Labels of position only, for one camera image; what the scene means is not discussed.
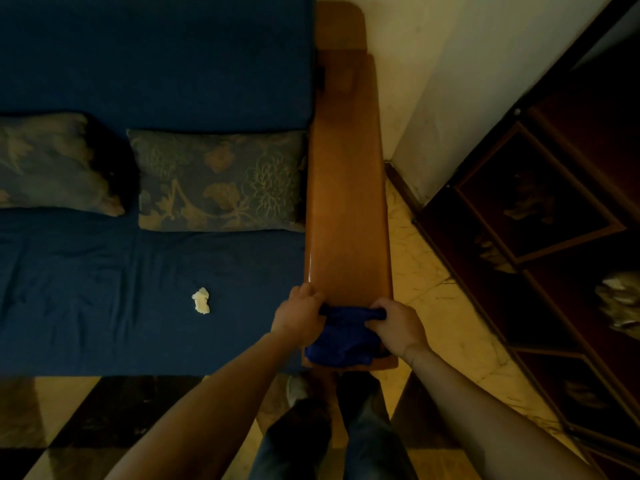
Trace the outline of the person's left hand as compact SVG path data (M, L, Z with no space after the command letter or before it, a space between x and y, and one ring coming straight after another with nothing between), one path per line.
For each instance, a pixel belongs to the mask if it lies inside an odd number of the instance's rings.
M306 282L290 291L287 300L277 308L270 332L293 348L313 344L322 334L326 317L320 314L324 295Z

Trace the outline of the person's right hand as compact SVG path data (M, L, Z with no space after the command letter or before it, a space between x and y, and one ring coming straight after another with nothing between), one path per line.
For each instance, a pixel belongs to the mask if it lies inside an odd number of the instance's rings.
M431 350L422 322L411 306L389 298L379 298L372 304L373 310L386 311L388 329L375 333L391 354L413 368L416 357Z

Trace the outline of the blue cleaning cloth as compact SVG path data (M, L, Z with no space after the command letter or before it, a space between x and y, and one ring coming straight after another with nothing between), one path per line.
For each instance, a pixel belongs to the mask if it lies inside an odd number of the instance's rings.
M386 320L384 308L324 304L319 314L326 318L324 329L303 352L310 363L343 369L371 365L374 360L389 356L379 336L365 325L369 321Z

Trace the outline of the person's right forearm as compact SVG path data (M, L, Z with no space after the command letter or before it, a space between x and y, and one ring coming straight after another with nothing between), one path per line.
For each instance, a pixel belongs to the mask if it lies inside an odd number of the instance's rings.
M482 480L601 480L564 444L455 370L427 345L406 346L401 358L431 396Z

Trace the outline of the person's left forearm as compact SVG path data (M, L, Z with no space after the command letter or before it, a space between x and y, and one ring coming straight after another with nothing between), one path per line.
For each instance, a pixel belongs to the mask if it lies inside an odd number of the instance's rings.
M219 480L277 371L304 338L293 327L265 334L176 402L105 480Z

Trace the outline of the white shoe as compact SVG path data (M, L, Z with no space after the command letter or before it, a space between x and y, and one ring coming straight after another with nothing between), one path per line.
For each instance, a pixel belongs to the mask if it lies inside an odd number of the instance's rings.
M312 387L303 375L289 376L287 378L285 395L290 408L304 399L309 399L313 395Z

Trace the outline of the floral patterned cushion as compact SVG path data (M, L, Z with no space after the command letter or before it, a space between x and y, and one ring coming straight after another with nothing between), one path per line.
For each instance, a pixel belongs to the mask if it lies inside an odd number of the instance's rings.
M117 142L78 112L0 116L0 209L124 215Z
M128 129L138 225L152 232L303 232L307 133Z

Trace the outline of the blue sofa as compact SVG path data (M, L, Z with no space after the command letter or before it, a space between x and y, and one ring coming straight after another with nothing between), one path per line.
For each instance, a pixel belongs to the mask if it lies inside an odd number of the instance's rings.
M0 0L0 377L204 376L305 259L316 0Z

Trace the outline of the dark wooden glass cabinet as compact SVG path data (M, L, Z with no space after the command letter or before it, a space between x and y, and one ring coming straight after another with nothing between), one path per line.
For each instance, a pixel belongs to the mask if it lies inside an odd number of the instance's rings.
M640 480L640 341L595 292L640 271L640 0L612 0L414 220L606 480Z

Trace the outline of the pale crumpled object in cabinet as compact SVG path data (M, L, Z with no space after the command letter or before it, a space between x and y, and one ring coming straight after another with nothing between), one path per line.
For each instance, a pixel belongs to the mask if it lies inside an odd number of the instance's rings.
M595 292L610 328L640 341L640 271L610 273Z

